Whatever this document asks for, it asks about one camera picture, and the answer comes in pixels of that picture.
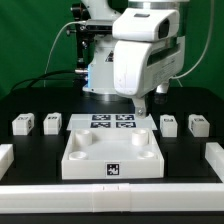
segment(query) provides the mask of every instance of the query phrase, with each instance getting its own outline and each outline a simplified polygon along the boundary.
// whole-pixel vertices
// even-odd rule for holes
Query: white cube
[[[31,113],[20,114],[13,122],[13,135],[28,135],[34,127],[34,115]]]
[[[188,119],[188,128],[194,137],[209,136],[210,124],[202,115],[190,115]]]
[[[160,130],[163,137],[177,137],[177,122],[174,116],[160,116]]]
[[[0,145],[0,180],[14,160],[13,145]]]
[[[44,120],[44,134],[58,135],[62,126],[62,117],[60,113],[48,114]]]

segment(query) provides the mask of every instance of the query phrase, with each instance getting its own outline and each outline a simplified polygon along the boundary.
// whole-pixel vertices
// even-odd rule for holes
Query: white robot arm
[[[83,31],[93,33],[95,43],[83,90],[97,99],[131,98],[136,116],[144,118],[145,96],[154,89],[167,89],[168,80],[183,67],[181,13],[189,0],[129,0],[122,15],[107,0],[82,2],[91,17]]]

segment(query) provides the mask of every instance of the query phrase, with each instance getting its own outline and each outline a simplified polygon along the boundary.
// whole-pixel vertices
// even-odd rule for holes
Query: black tabletop
[[[44,136],[48,113],[62,113],[58,136]],[[79,88],[30,88],[16,90],[0,101],[0,144],[13,144],[15,160],[0,185],[95,184],[95,183],[221,183],[205,160],[207,142],[224,143],[224,101],[202,88],[171,88],[168,101],[157,105],[149,97],[149,112],[157,127],[160,115],[174,115],[178,138],[155,137],[165,159],[164,178],[130,180],[71,180],[61,178],[61,159],[69,137],[66,131],[72,114],[134,113],[131,100],[102,102],[84,97]],[[13,136],[11,122],[21,113],[35,115],[35,127],[28,136]],[[210,123],[208,138],[195,138],[188,130],[188,116],[203,115]],[[102,213],[1,215],[1,223],[215,223],[223,213]]]

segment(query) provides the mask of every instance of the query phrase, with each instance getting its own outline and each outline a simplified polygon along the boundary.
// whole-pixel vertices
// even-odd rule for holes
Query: green wall
[[[7,94],[16,82],[44,73],[53,40],[65,23],[73,21],[70,7],[77,2],[79,0],[0,1],[0,97]],[[115,8],[127,6],[127,0],[110,2]],[[184,86],[206,87],[224,99],[223,11],[224,1],[215,0],[215,27],[208,53],[200,66],[181,82]],[[210,0],[191,0],[183,71],[187,71],[197,61],[204,49],[209,13]],[[62,35],[49,71],[75,67],[74,38]]]

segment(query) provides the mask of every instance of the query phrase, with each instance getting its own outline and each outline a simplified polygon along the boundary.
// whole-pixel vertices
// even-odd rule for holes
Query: black cable
[[[48,72],[44,75],[41,75],[38,77],[38,79],[42,79],[42,78],[46,78],[52,75],[59,75],[59,74],[75,74],[74,70],[60,70],[60,71],[54,71],[54,72]],[[32,87],[34,84],[36,84],[39,80],[33,80],[28,86],[27,88]]]
[[[21,82],[17,82],[12,88],[11,88],[11,90],[10,90],[10,92],[12,92],[12,91],[14,91],[14,89],[17,87],[17,86],[19,86],[19,85],[21,85],[21,84],[23,84],[23,83],[25,83],[25,82],[30,82],[30,81],[33,81],[33,82],[38,82],[38,81],[68,81],[68,80],[83,80],[83,78],[71,78],[71,79],[69,79],[69,78],[64,78],[64,79],[47,79],[47,78],[34,78],[34,79],[25,79],[25,80],[23,80],[23,81],[21,81]]]

